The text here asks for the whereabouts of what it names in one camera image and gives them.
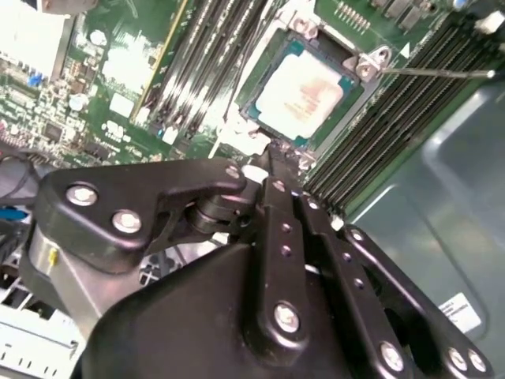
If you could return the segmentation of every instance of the black robotic arm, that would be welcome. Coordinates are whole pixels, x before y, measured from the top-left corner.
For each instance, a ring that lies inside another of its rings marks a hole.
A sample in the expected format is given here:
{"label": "black robotic arm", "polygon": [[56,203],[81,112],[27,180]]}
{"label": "black robotic arm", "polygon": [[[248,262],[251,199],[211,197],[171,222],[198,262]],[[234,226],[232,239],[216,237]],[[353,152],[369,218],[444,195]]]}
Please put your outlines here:
{"label": "black robotic arm", "polygon": [[[88,339],[84,378],[484,378],[489,361],[282,153],[83,168],[42,182],[20,273]],[[146,255],[230,244],[142,288]]]}

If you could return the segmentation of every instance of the metal panel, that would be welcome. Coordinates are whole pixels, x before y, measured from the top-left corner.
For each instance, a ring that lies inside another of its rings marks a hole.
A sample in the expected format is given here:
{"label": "metal panel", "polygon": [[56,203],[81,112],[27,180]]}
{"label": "metal panel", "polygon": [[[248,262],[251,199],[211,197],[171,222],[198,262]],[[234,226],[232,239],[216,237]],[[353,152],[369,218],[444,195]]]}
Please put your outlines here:
{"label": "metal panel", "polygon": [[465,295],[470,306],[452,316],[497,377],[505,377],[504,119],[505,84],[480,89],[350,218],[435,304]]}

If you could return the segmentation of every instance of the metal bolt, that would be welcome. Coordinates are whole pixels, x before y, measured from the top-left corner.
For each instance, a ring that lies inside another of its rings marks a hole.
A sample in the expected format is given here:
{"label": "metal bolt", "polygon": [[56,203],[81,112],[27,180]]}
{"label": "metal bolt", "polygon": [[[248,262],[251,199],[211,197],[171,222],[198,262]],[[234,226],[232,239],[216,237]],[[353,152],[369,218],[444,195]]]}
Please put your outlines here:
{"label": "metal bolt", "polygon": [[288,245],[284,245],[284,246],[281,248],[281,254],[282,254],[284,257],[291,257],[291,248],[290,248]]}
{"label": "metal bolt", "polygon": [[312,209],[319,209],[319,205],[317,205],[313,199],[309,199],[309,207]]}
{"label": "metal bolt", "polygon": [[87,186],[74,186],[66,191],[66,198],[69,199],[72,204],[88,207],[96,203],[98,194]]}
{"label": "metal bolt", "polygon": [[470,358],[470,361],[473,364],[473,367],[475,367],[477,370],[481,371],[482,373],[486,372],[486,364],[482,360],[482,358],[473,350],[468,351],[468,356]]}
{"label": "metal bolt", "polygon": [[356,278],[356,279],[354,280],[354,285],[355,285],[356,287],[358,287],[360,290],[362,290],[363,288],[365,288],[365,284],[363,283],[363,280],[358,279],[358,278]]}
{"label": "metal bolt", "polygon": [[120,211],[112,217],[112,224],[116,229],[123,233],[137,233],[142,227],[139,215],[134,211]]}
{"label": "metal bolt", "polygon": [[363,236],[360,234],[359,231],[353,231],[353,238],[356,241],[363,241]]}
{"label": "metal bolt", "polygon": [[400,372],[403,370],[403,359],[396,347],[389,342],[384,342],[380,345],[380,353],[384,361],[394,371]]}
{"label": "metal bolt", "polygon": [[367,77],[369,74],[370,74],[371,70],[370,70],[370,67],[369,66],[363,66],[361,67],[360,69],[360,74],[363,76],[363,77]]}
{"label": "metal bolt", "polygon": [[286,304],[278,304],[274,317],[279,327],[287,333],[295,333],[300,328],[300,319],[296,312]]}
{"label": "metal bolt", "polygon": [[285,192],[285,191],[286,191],[286,187],[284,186],[284,183],[283,183],[283,182],[281,182],[280,180],[276,180],[276,181],[274,182],[274,187],[275,187],[277,190],[281,191],[281,192]]}
{"label": "metal bolt", "polygon": [[459,351],[451,347],[449,349],[449,357],[451,358],[452,363],[458,368],[460,371],[467,371],[468,366],[466,365],[465,359],[459,354]]}
{"label": "metal bolt", "polygon": [[291,233],[291,231],[293,230],[293,228],[291,227],[291,225],[289,225],[288,223],[284,223],[282,225],[282,231],[284,233]]}
{"label": "metal bolt", "polygon": [[240,174],[238,173],[238,169],[235,166],[228,166],[226,168],[226,173],[231,176],[233,179],[240,178]]}

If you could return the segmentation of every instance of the white label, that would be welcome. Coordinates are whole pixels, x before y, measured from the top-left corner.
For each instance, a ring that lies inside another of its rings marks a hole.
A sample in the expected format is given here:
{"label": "white label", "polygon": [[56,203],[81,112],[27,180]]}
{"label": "white label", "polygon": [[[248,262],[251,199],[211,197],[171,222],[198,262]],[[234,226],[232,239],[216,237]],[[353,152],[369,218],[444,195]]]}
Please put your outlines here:
{"label": "white label", "polygon": [[439,309],[463,333],[467,333],[482,324],[479,315],[463,293],[457,294],[451,300],[439,306]]}
{"label": "white label", "polygon": [[110,110],[128,118],[132,114],[135,104],[132,100],[126,99],[124,96],[114,93],[110,102]]}

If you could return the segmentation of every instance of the blue connector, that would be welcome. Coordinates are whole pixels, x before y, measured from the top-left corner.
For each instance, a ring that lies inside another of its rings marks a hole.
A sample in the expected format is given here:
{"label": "blue connector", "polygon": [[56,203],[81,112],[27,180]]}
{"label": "blue connector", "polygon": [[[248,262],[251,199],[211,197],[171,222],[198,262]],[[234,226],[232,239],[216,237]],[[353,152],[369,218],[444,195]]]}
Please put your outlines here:
{"label": "blue connector", "polygon": [[43,75],[41,73],[35,73],[28,78],[27,84],[30,87],[37,87],[40,83],[42,83],[42,80]]}
{"label": "blue connector", "polygon": [[28,216],[27,213],[18,211],[17,209],[0,209],[0,220],[9,220],[9,221],[20,221]]}

